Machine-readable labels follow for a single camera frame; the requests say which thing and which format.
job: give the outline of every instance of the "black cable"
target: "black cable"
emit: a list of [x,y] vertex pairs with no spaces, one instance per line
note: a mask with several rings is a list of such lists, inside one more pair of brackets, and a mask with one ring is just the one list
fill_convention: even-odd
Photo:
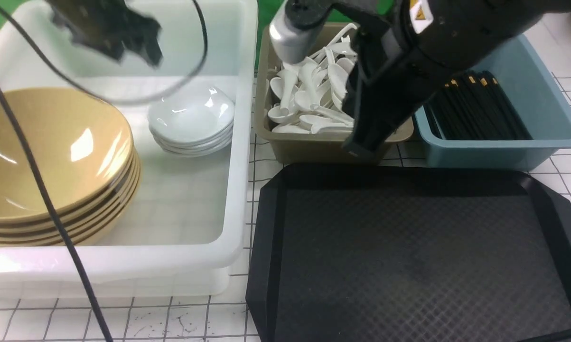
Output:
[[51,203],[51,198],[49,197],[49,193],[47,191],[47,188],[45,187],[45,182],[43,181],[43,178],[40,175],[40,170],[38,169],[38,165],[36,164],[36,160],[34,159],[32,150],[30,149],[30,145],[28,144],[28,141],[25,135],[23,134],[23,130],[21,130],[21,126],[18,123],[15,114],[11,110],[11,107],[9,106],[9,103],[7,102],[5,94],[3,93],[1,88],[0,88],[0,105],[3,107],[5,114],[7,114],[7,118],[9,118],[11,126],[13,126],[13,130],[16,132],[16,135],[18,136],[21,148],[23,149],[26,155],[26,159],[30,164],[30,170],[32,171],[32,174],[34,176],[34,181],[36,181],[36,185],[38,186],[38,191],[40,192],[40,196],[43,198],[43,202],[47,207],[49,216],[51,217],[53,223],[55,223],[57,231],[59,231],[59,234],[62,236],[62,239],[66,244],[66,248],[68,248],[68,252],[70,252],[72,261],[75,263],[76,270],[78,271],[79,276],[81,277],[81,282],[83,283],[83,287],[85,288],[85,292],[87,294],[87,297],[89,298],[89,303],[91,303],[92,310],[94,311],[94,314],[97,318],[97,324],[99,324],[99,329],[102,331],[103,337],[106,339],[106,342],[112,342],[112,336],[110,335],[108,325],[106,324],[106,320],[103,318],[102,311],[99,307],[99,304],[97,303],[97,298],[94,294],[94,290],[92,289],[91,282],[87,277],[85,268],[83,267],[83,263],[81,262],[81,258],[79,258],[79,254],[76,252],[75,246],[70,240],[66,228],[64,228],[64,225],[62,224],[62,221],[59,218],[59,215],[57,214],[57,211],[55,210],[53,203]]
[[[197,76],[199,74],[199,72],[203,68],[203,65],[205,65],[205,61],[207,59],[208,43],[207,43],[207,27],[205,24],[205,17],[203,17],[203,12],[201,11],[201,7],[199,6],[197,0],[192,0],[192,1],[195,5],[195,8],[196,8],[197,13],[199,15],[199,20],[201,22],[201,30],[203,31],[203,56],[201,57],[201,61],[196,66],[196,68],[193,69],[193,71],[190,72],[190,74],[188,74],[188,76],[183,78],[183,80],[178,82],[176,84],[176,86],[172,87],[171,89],[179,89],[180,87],[185,86],[185,84],[190,82],[190,80],[192,78],[194,78],[195,76]],[[65,80],[70,85],[72,85],[76,89],[79,89],[83,93],[86,93],[87,95],[90,95],[92,97],[96,97],[99,100],[110,103],[109,100],[104,99],[102,96],[97,95],[97,94],[93,93],[92,91],[88,91],[87,89],[85,89],[85,87],[79,85],[77,82],[71,80],[64,73],[59,71],[59,69],[57,69],[57,67],[55,67],[55,65],[53,65],[53,63],[51,63],[51,61],[48,60],[48,58],[45,56],[45,54],[43,54],[43,52],[40,50],[38,45],[36,45],[36,43],[34,43],[34,40],[32,39],[32,37],[29,36],[29,34],[25,31],[25,29],[18,22],[16,22],[16,20],[14,20],[11,17],[11,15],[9,13],[7,13],[7,11],[5,11],[1,7],[0,7],[0,15],[2,15],[8,22],[10,22],[10,24],[12,24],[16,28],[16,30],[18,30],[18,32],[21,34],[22,37],[24,37],[24,39],[27,41],[27,43],[30,45],[30,47],[34,50],[34,52],[36,52],[38,57],[40,57],[40,59],[47,65],[47,67],[49,67],[49,69],[51,69],[51,71],[53,71],[55,74],[60,76],[60,78],[62,78],[62,80]],[[0,88],[0,104],[3,107],[3,110],[5,111],[5,114],[7,115],[11,125],[13,126],[13,130],[16,132],[16,135],[18,136],[18,140],[20,141],[21,147],[22,147],[22,149],[25,153],[26,159],[30,165],[30,169],[31,169],[32,174],[34,176],[34,180],[38,186],[38,191],[40,192],[40,195],[43,199],[43,202],[47,208],[47,212],[49,213],[51,220],[55,224],[60,236],[62,237],[62,240],[64,240],[64,244],[66,244],[66,248],[68,249],[68,252],[70,253],[70,256],[72,258],[72,261],[75,264],[75,267],[76,267],[77,272],[79,273],[79,276],[81,277],[81,282],[83,284],[83,288],[85,288],[86,295],[89,299],[90,305],[92,306],[92,311],[94,312],[94,315],[96,316],[97,323],[99,325],[100,330],[102,331],[103,337],[106,340],[106,342],[112,342],[112,336],[110,335],[110,330],[108,328],[108,325],[106,324],[105,318],[103,317],[101,308],[99,307],[99,304],[97,302],[97,298],[94,294],[94,290],[92,288],[91,282],[89,281],[89,278],[86,274],[85,268],[83,267],[83,264],[81,262],[81,258],[79,257],[72,241],[70,240],[70,237],[68,236],[68,232],[66,231],[66,228],[64,228],[64,225],[62,224],[62,221],[59,217],[59,214],[57,213],[57,210],[55,209],[55,207],[53,206],[53,203],[51,202],[51,198],[49,197],[47,187],[45,186],[45,182],[42,179],[42,176],[40,174],[40,169],[38,169],[38,165],[36,164],[36,160],[34,159],[34,155],[32,153],[32,150],[30,149],[30,145],[29,145],[29,143],[25,137],[25,134],[23,133],[23,130],[21,129],[21,126],[18,123],[18,120],[15,117],[15,114],[13,113],[12,109],[10,108],[9,103],[6,100],[5,94],[3,93],[1,88]]]
[[201,57],[201,60],[199,61],[198,65],[188,74],[188,76],[185,76],[182,80],[171,86],[166,91],[163,91],[158,95],[150,95],[143,99],[137,99],[137,100],[107,99],[101,95],[94,93],[93,91],[86,89],[82,85],[78,84],[77,82],[66,76],[57,67],[55,67],[55,65],[53,65],[53,63],[49,61],[47,56],[45,56],[45,54],[40,50],[38,45],[34,43],[34,40],[32,39],[32,37],[30,37],[30,35],[26,32],[26,30],[18,22],[16,22],[16,20],[13,19],[13,17],[11,17],[11,15],[7,13],[7,11],[5,11],[1,6],[0,6],[0,15],[3,16],[3,18],[5,18],[8,22],[10,22],[10,24],[12,24],[14,28],[16,28],[16,30],[18,30],[20,35],[30,45],[30,47],[34,50],[34,52],[36,52],[38,57],[40,57],[40,59],[45,63],[45,65],[47,65],[47,67],[49,67],[51,71],[53,71],[56,75],[58,75],[62,80],[68,82],[68,84],[70,84],[71,86],[75,87],[76,89],[79,89],[80,91],[86,93],[89,96],[95,97],[96,99],[107,102],[109,104],[140,106],[140,105],[146,105],[150,102],[161,100],[161,98],[163,97],[173,95],[183,86],[188,84],[188,82],[190,82],[190,80],[192,80],[195,76],[197,76],[201,72],[201,69],[203,69],[205,61],[207,60],[207,50],[209,48],[209,45],[207,43],[207,26],[205,24],[205,17],[203,16],[203,11],[201,10],[201,6],[199,6],[198,1],[192,0],[192,2],[194,3],[195,8],[197,10],[197,15],[199,17],[199,21],[201,24],[201,33],[203,35],[203,55]]

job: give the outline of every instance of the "yellow warning sticker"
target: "yellow warning sticker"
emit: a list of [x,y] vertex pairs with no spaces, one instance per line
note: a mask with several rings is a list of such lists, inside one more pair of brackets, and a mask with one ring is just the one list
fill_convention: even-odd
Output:
[[418,13],[416,13],[416,20],[426,20],[424,17],[424,11],[422,11],[422,7],[418,9]]

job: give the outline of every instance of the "tan plastic bin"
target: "tan plastic bin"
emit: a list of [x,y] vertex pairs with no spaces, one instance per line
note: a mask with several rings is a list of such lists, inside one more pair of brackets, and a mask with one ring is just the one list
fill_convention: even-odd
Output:
[[[311,52],[325,46],[346,25],[346,23],[328,22],[317,39],[317,45]],[[412,119],[406,121],[379,149],[374,160],[360,160],[342,149],[344,137],[330,134],[285,134],[273,133],[276,125],[266,114],[276,103],[268,89],[268,82],[281,69],[281,60],[272,48],[268,28],[262,35],[260,62],[258,65],[258,85],[255,95],[255,113],[253,127],[262,139],[267,140],[279,162],[331,162],[331,163],[370,163],[378,164],[392,145],[409,139],[414,126]]]

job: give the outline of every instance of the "table surface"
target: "table surface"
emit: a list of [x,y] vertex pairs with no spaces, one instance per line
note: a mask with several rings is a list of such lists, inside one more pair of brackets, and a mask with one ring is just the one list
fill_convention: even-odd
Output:
[[[571,15],[547,15],[526,36],[571,105]],[[422,167],[420,139],[399,144],[381,165]],[[116,340],[259,342],[244,303],[249,256],[260,189],[283,168],[268,142],[251,136],[249,189],[243,253],[231,266],[223,294],[205,297],[125,297],[100,299]],[[571,150],[560,150],[530,172],[571,201]],[[0,341],[79,342],[103,337],[86,299],[0,301]]]

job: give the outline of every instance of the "white bowl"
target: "white bowl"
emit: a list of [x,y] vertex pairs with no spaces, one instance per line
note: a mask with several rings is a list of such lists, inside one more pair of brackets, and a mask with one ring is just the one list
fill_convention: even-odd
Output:
[[216,145],[218,142],[222,141],[224,138],[232,137],[233,135],[233,124],[226,126],[223,130],[218,132],[218,134],[211,136],[210,138],[203,139],[201,141],[195,143],[177,143],[170,140],[167,140],[155,132],[152,128],[150,128],[150,133],[155,137],[155,139],[159,139],[163,145],[171,146],[171,147],[178,147],[179,149],[192,149],[198,150],[203,149],[205,147],[210,147],[212,145]]
[[196,158],[196,157],[207,156],[209,154],[218,152],[219,150],[224,149],[225,147],[230,145],[231,140],[232,140],[232,137],[229,136],[229,138],[224,139],[224,140],[220,141],[218,144],[212,145],[211,147],[207,147],[207,148],[201,149],[201,150],[187,150],[187,149],[179,149],[177,147],[164,145],[164,143],[161,140],[159,140],[157,137],[155,137],[155,141],[165,152],[168,152],[170,154],[174,154],[177,156],[181,156],[184,158]]
[[150,107],[148,124],[153,135],[177,144],[206,143],[226,129],[235,116],[235,104],[215,86],[186,86]]

